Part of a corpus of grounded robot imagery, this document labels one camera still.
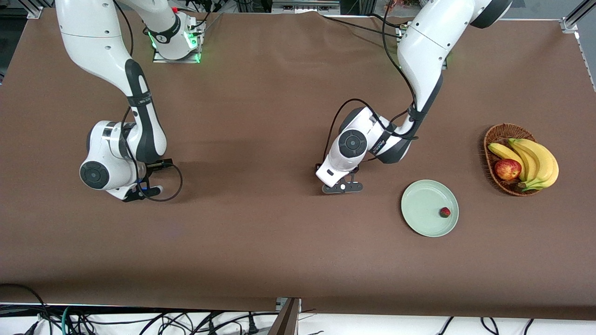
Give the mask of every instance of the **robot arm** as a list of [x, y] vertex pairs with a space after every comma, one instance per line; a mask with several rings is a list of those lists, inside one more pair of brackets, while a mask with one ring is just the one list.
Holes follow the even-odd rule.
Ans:
[[[175, 14], [167, 0], [123, 2], [137, 10], [149, 30], [158, 32], [156, 36], [164, 36], [158, 43], [162, 56], [181, 58], [192, 50], [187, 42], [186, 14]], [[57, 0], [56, 9], [69, 57], [81, 69], [118, 87], [134, 115], [135, 122], [126, 123], [123, 129], [121, 122], [98, 122], [89, 132], [88, 156], [80, 167], [80, 177], [87, 186], [124, 200], [136, 186], [137, 173], [140, 178], [145, 176], [145, 163], [154, 163], [166, 151], [166, 136], [151, 91], [141, 66], [124, 46], [112, 1]], [[139, 162], [137, 171], [131, 158]]]
[[443, 61], [468, 24], [488, 27], [511, 6], [512, 0], [435, 0], [425, 5], [402, 37], [398, 61], [414, 91], [409, 117], [401, 126], [370, 108], [353, 110], [317, 170], [317, 177], [333, 187], [360, 164], [366, 151], [385, 164], [400, 161], [420, 127], [443, 77]]

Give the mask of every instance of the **strawberry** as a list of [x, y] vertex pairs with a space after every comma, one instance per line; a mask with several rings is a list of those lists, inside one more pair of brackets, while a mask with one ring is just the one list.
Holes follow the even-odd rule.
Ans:
[[439, 215], [441, 216], [441, 218], [448, 218], [449, 215], [451, 215], [451, 211], [447, 207], [443, 207], [439, 211]]

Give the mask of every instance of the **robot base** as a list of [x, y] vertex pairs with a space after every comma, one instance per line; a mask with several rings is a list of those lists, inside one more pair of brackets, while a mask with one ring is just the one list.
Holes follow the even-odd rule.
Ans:
[[[196, 23], [196, 19], [194, 17], [191, 17], [191, 22], [193, 22], [193, 19], [194, 19], [194, 23]], [[193, 38], [189, 38], [189, 41], [191, 43], [196, 43], [197, 48], [192, 50], [191, 52], [189, 52], [188, 55], [186, 55], [185, 57], [182, 57], [178, 60], [170, 60], [170, 59], [164, 58], [162, 55], [160, 55], [159, 52], [157, 52], [157, 50], [155, 50], [155, 47], [153, 47], [153, 49], [154, 49], [153, 62], [154, 63], [184, 63], [184, 64], [201, 63], [201, 52], [203, 50], [203, 41], [205, 40], [206, 26], [207, 26], [207, 23], [203, 22], [193, 30], [193, 33], [195, 33], [197, 35]]]

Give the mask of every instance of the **metal frame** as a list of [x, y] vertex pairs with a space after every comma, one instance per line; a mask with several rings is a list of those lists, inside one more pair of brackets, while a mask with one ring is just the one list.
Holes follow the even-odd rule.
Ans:
[[278, 299], [280, 305], [283, 305], [281, 312], [275, 318], [271, 329], [267, 335], [296, 335], [298, 325], [298, 314], [302, 301], [300, 298], [281, 298]]
[[377, 0], [358, 0], [360, 2], [360, 15], [369, 14], [374, 12], [375, 6], [377, 6]]
[[46, 7], [52, 7], [47, 0], [18, 0], [27, 11], [27, 18], [39, 18]]
[[339, 0], [273, 0], [272, 14], [298, 14], [316, 11], [322, 15], [340, 15]]
[[596, 7], [596, 0], [583, 0], [569, 15], [564, 16], [560, 23], [565, 34], [572, 34], [578, 30], [578, 22]]

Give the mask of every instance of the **green led light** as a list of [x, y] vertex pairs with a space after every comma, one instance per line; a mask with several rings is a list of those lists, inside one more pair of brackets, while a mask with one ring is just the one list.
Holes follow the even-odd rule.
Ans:
[[151, 39], [151, 46], [153, 46], [153, 48], [155, 50], [157, 50], [157, 47], [155, 46], [155, 41], [153, 40], [153, 36], [151, 36], [151, 33], [148, 33], [148, 34], [149, 34], [149, 38]]
[[193, 49], [195, 47], [193, 44], [196, 43], [196, 41], [191, 41], [193, 37], [189, 33], [184, 33], [184, 38], [187, 40], [188, 47]]

